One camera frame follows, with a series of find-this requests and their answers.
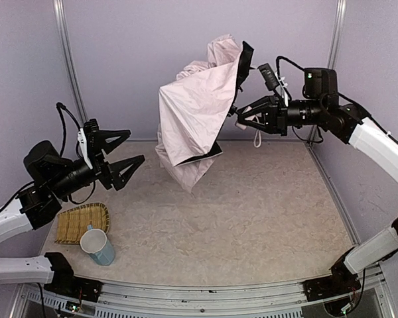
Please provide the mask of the pink black folding umbrella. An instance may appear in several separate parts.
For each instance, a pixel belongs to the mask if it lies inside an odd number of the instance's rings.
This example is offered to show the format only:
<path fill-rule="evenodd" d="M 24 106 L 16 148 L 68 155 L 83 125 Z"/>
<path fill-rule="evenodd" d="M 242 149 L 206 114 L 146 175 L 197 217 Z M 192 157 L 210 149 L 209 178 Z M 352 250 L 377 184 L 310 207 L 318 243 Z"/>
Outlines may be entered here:
<path fill-rule="evenodd" d="M 230 34 L 208 43 L 206 60 L 193 60 L 159 87 L 161 167 L 184 191 L 206 174 L 222 149 L 217 142 L 237 93 L 252 69 L 254 49 Z"/>

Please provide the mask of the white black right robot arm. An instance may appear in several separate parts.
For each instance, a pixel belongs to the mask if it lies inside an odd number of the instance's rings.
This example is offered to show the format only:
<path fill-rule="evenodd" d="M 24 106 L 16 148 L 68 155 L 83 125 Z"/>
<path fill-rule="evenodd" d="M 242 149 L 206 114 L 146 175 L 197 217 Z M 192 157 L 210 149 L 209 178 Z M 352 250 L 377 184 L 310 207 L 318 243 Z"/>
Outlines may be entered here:
<path fill-rule="evenodd" d="M 398 195 L 398 144 L 360 105 L 338 104 L 338 94 L 284 103 L 265 96 L 235 111 L 236 125 L 270 134 L 290 126 L 320 125 L 341 140 L 318 149 L 348 212 L 369 209 L 380 217 Z M 359 244 L 346 239 L 346 226 L 303 146 L 241 155 L 235 169 L 237 207 L 253 216 L 253 228 L 235 236 L 239 251 L 233 271 L 246 283 L 276 282 L 332 274 L 343 282 L 398 250 L 398 223 L 376 227 Z"/>

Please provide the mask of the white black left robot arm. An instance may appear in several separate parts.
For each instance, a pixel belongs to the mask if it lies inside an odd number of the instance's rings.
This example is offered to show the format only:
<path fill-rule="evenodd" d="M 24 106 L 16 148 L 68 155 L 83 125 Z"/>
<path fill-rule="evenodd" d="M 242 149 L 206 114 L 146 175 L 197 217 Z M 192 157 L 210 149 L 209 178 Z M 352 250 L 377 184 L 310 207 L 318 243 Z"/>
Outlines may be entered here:
<path fill-rule="evenodd" d="M 143 155 L 110 164 L 111 153 L 131 135 L 129 130 L 102 131 L 91 121 L 78 132 L 83 157 L 71 160 L 59 154 L 49 140 L 36 144 L 23 162 L 31 178 L 0 207 L 0 243 L 50 222 L 71 195 L 100 181 L 105 189 L 120 190 L 145 161 Z M 74 271 L 59 252 L 34 258 L 0 258 L 0 285 L 40 283 L 71 285 Z"/>

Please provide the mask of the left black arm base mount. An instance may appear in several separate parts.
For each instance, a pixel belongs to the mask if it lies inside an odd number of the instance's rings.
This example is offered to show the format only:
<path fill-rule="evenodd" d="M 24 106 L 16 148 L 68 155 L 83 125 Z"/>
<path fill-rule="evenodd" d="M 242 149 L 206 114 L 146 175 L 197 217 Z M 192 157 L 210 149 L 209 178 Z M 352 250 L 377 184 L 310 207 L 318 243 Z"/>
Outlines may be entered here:
<path fill-rule="evenodd" d="M 71 265 L 62 253 L 47 252 L 44 256 L 50 262 L 50 268 L 53 271 L 52 281 L 44 285 L 46 291 L 81 301 L 98 302 L 103 286 L 100 281 L 75 276 Z"/>

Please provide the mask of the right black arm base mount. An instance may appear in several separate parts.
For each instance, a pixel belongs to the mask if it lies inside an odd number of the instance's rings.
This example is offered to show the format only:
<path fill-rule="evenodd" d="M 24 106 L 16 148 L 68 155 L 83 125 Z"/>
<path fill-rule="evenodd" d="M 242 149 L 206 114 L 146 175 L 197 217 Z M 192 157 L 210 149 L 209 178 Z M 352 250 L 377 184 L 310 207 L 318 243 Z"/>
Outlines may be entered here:
<path fill-rule="evenodd" d="M 307 301 L 317 301 L 359 290 L 362 285 L 357 274 L 351 273 L 343 262 L 331 267 L 331 274 L 303 282 Z"/>

